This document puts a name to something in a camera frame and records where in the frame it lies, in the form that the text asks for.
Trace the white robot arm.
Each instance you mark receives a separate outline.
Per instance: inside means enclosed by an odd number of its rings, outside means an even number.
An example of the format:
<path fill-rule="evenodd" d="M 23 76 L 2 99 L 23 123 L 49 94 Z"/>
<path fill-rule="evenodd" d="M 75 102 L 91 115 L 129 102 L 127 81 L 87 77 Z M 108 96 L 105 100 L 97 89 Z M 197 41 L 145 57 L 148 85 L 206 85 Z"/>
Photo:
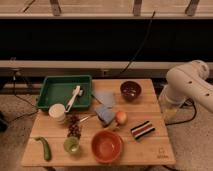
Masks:
<path fill-rule="evenodd" d="M 167 84 L 158 98 L 162 117 L 166 123 L 174 118 L 188 98 L 213 113 L 213 85 L 206 81 L 209 74 L 208 65 L 201 60 L 175 66 L 167 72 Z"/>

